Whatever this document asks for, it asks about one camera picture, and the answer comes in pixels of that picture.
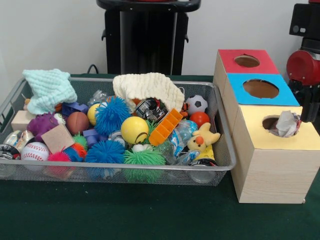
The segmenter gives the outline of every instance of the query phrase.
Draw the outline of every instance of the yellow smiley ball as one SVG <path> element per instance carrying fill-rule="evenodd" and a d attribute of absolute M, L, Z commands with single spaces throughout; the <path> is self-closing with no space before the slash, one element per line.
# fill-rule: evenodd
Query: yellow smiley ball
<path fill-rule="evenodd" d="M 96 110 L 97 110 L 97 107 L 99 107 L 100 103 L 96 103 L 94 105 L 92 105 L 90 108 L 89 108 L 89 111 L 87 113 L 87 116 L 88 116 L 88 119 L 89 119 L 89 122 L 95 126 L 96 125 Z"/>
<path fill-rule="evenodd" d="M 121 125 L 121 135 L 129 144 L 141 144 L 149 133 L 147 122 L 138 116 L 127 118 Z"/>

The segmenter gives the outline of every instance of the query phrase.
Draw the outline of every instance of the yellow square top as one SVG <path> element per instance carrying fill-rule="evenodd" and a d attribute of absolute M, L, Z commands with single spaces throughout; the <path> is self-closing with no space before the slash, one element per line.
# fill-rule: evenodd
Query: yellow square top
<path fill-rule="evenodd" d="M 275 136 L 263 127 L 268 116 L 280 116 L 282 111 L 291 111 L 301 115 L 301 106 L 253 106 L 241 105 L 246 128 L 256 149 L 281 150 L 320 150 L 320 136 L 311 122 L 302 122 L 298 133 L 292 137 Z"/>

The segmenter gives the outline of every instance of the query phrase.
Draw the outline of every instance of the knitted cloth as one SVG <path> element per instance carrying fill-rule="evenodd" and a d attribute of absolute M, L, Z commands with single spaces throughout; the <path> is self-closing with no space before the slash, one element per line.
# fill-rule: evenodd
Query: knitted cloth
<path fill-rule="evenodd" d="M 168 111 L 172 109 L 180 111 L 185 101 L 185 95 L 181 90 L 169 77 L 161 73 L 116 76 L 113 79 L 113 90 L 116 96 L 127 101 L 132 113 L 136 109 L 133 99 L 159 99 Z"/>
<path fill-rule="evenodd" d="M 22 74 L 32 89 L 33 97 L 27 105 L 32 114 L 53 113 L 57 104 L 77 101 L 68 72 L 59 69 L 24 70 Z"/>

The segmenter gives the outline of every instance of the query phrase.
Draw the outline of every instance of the soccer ball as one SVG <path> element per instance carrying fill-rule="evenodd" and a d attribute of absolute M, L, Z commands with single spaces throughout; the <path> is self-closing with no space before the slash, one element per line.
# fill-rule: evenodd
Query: soccer ball
<path fill-rule="evenodd" d="M 186 101 L 189 104 L 188 114 L 191 116 L 196 112 L 205 112 L 208 108 L 208 103 L 200 95 L 194 95 L 189 97 Z"/>

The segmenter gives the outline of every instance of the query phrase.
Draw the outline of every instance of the metal basket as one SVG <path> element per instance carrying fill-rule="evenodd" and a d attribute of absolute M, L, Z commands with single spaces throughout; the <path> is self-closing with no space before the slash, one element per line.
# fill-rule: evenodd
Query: metal basket
<path fill-rule="evenodd" d="M 112 79 L 71 78 L 70 81 L 80 104 L 86 104 L 96 90 L 114 95 Z M 221 133 L 220 140 L 213 145 L 218 166 L 48 162 L 0 158 L 0 179 L 217 186 L 226 171 L 231 170 L 236 164 L 235 150 L 219 89 L 208 82 L 175 81 L 174 84 L 184 89 L 186 98 L 201 95 L 207 100 L 211 131 Z M 32 90 L 25 79 L 16 84 L 0 107 L 1 143 L 13 131 L 11 121 L 15 113 L 24 106 L 22 94 L 27 98 L 32 96 Z"/>

